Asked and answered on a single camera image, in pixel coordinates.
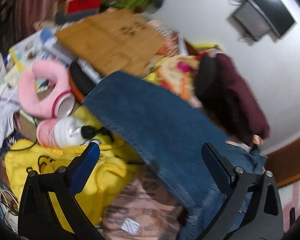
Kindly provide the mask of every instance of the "striped curtain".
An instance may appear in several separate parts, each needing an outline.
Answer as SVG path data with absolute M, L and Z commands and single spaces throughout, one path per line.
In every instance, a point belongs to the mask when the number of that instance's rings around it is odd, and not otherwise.
M 6 52 L 17 42 L 34 33 L 33 24 L 53 20 L 55 0 L 12 0 L 15 7 L 10 16 L 9 30 L 0 40 L 0 52 Z

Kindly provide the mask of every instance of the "pink patterned cloth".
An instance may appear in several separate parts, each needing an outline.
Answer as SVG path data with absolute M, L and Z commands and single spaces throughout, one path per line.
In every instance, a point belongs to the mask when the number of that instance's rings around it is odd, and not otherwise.
M 140 171 L 106 210 L 103 236 L 106 240 L 175 240 L 182 210 L 152 173 Z M 136 232 L 122 230 L 127 219 L 139 224 Z

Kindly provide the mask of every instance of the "wooden wall trim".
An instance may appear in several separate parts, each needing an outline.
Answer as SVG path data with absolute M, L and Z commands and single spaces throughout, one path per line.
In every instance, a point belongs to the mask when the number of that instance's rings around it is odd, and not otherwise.
M 274 174 L 278 187 L 300 179 L 300 138 L 267 157 L 265 168 Z

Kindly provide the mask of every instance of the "white cable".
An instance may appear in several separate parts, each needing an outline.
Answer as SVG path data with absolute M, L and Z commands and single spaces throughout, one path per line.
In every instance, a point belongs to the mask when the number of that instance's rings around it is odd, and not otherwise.
M 18 204 L 18 203 L 17 203 L 16 199 L 12 196 L 12 194 L 8 190 L 2 189 L 2 191 L 1 191 L 1 189 L 0 189 L 0 200 L 1 200 L 1 195 L 2 195 L 4 200 L 5 200 L 5 204 L 7 205 L 7 206 L 5 206 L 0 202 L 2 211 L 5 210 L 5 212 L 3 212 L 3 214 L 2 214 L 3 215 L 3 220 L 13 229 L 13 231 L 18 233 L 18 225 L 9 217 L 9 214 L 10 214 L 9 213 L 10 209 L 8 209 L 9 204 L 8 204 L 7 198 L 5 197 L 3 192 L 7 192 L 12 197 L 12 199 L 16 202 L 16 204 Z
M 2 189 L 2 191 L 6 192 L 15 201 L 15 203 L 18 205 L 17 198 L 10 191 L 8 191 L 6 189 Z

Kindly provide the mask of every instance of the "metal screw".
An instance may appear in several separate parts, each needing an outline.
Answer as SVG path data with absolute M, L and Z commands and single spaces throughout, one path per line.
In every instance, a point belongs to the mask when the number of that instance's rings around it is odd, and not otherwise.
M 66 171 L 66 167 L 65 167 L 65 166 L 60 166 L 60 167 L 57 169 L 57 171 L 58 171 L 59 173 L 63 173 L 63 172 Z
M 36 174 L 35 171 L 30 171 L 30 172 L 29 172 L 29 176 L 30 176 L 30 177 L 33 177 L 35 174 Z
M 244 169 L 242 167 L 236 167 L 234 170 L 240 174 L 242 174 L 244 172 Z
M 267 175 L 268 177 L 270 177 L 270 178 L 273 176 L 273 174 L 272 174 L 271 171 L 266 171 L 266 175 Z

